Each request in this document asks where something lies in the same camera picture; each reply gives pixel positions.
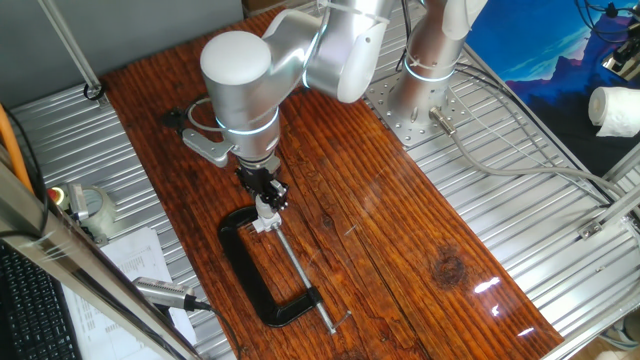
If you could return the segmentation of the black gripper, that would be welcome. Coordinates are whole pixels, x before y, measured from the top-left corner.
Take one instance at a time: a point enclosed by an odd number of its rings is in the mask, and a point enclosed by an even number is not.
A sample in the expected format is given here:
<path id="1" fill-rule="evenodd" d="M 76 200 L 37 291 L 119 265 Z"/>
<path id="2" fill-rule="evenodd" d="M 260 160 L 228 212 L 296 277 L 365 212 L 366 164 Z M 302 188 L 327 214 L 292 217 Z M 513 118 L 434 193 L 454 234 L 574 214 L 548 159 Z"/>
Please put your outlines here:
<path id="1" fill-rule="evenodd" d="M 242 187 L 262 203 L 274 209 L 285 209 L 288 206 L 288 185 L 276 180 L 276 172 L 269 172 L 265 168 L 239 166 L 235 173 Z"/>

